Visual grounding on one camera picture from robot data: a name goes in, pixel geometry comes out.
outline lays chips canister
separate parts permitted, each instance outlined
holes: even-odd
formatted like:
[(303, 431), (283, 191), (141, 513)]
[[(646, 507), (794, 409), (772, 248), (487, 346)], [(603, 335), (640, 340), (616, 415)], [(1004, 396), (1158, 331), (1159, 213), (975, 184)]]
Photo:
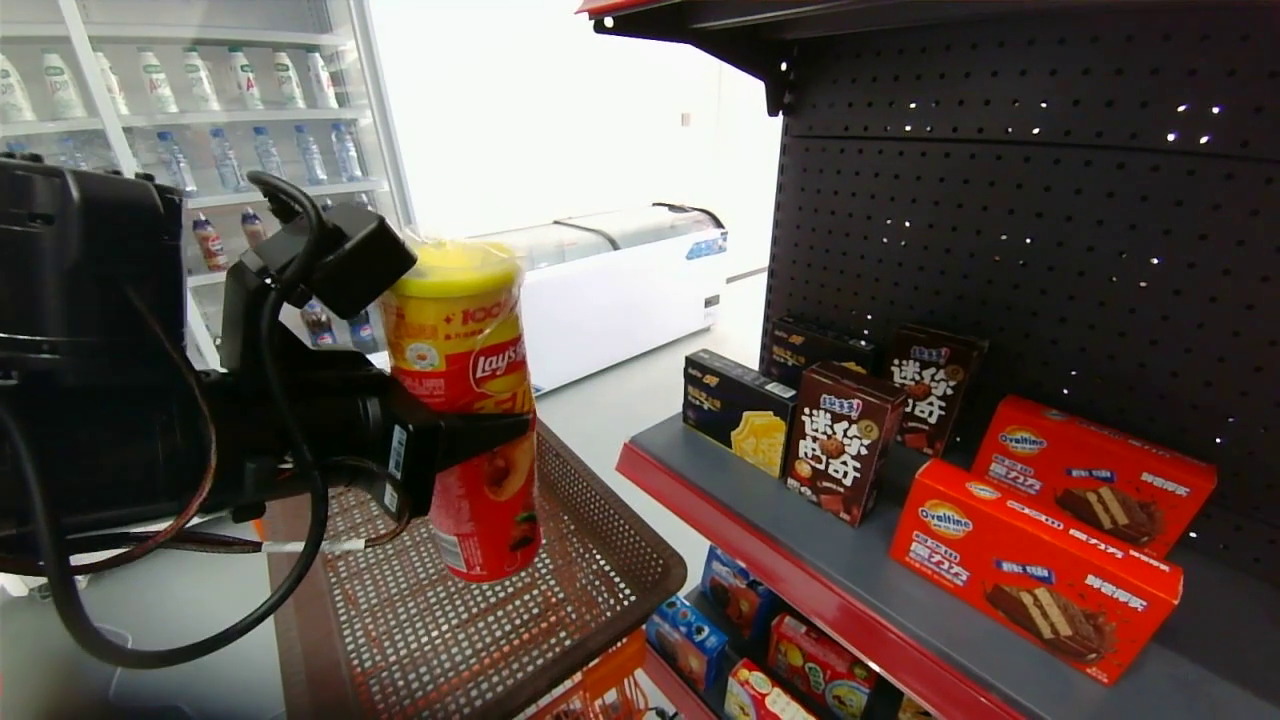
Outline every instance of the lays chips canister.
[[(392, 375), (440, 413), (532, 413), (520, 325), (520, 264), (504, 246), (431, 242), (381, 301)], [(508, 578), (541, 547), (535, 433), (435, 479), (430, 520), (449, 570)]]

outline white wall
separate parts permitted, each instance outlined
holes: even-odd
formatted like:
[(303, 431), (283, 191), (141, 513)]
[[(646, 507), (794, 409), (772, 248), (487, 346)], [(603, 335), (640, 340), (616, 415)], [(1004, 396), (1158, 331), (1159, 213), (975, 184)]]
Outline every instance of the white wall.
[(692, 47), (595, 35), (577, 0), (369, 5), (425, 232), (687, 202), (728, 224), (732, 272), (767, 261), (780, 124), (754, 78)]

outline brown mesh basket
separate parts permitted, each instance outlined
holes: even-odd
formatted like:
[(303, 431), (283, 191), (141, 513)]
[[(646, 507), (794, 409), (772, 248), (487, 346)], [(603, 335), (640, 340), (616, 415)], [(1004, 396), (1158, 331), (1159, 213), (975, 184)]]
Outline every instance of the brown mesh basket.
[[(324, 556), (275, 620), (289, 717), (512, 717), (640, 626), (685, 562), (544, 425), (532, 566), (492, 584), (445, 569), (426, 519), (383, 547)], [(334, 492), (329, 537), (385, 516)], [(274, 503), (270, 539), (306, 533), (307, 500)], [(271, 556), (279, 583), (293, 556)]]

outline blue box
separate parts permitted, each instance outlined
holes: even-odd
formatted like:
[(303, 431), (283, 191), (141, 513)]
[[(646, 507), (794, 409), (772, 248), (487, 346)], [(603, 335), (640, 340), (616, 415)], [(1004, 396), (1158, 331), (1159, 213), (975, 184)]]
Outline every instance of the blue box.
[(778, 596), (714, 544), (707, 551), (701, 589), (703, 596), (733, 624), (732, 630), (739, 637), (748, 643), (763, 644), (768, 641), (769, 623), (782, 605)]
[(680, 596), (658, 606), (644, 632), (658, 655), (699, 692), (714, 685), (727, 670), (728, 637)]

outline yellow lid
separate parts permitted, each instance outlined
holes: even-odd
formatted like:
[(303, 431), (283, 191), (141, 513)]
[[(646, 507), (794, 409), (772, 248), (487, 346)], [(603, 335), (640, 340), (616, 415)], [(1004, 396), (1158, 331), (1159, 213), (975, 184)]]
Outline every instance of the yellow lid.
[(428, 242), (417, 264), (392, 286), (408, 297), (467, 297), (509, 287), (520, 278), (515, 252), (497, 242)]

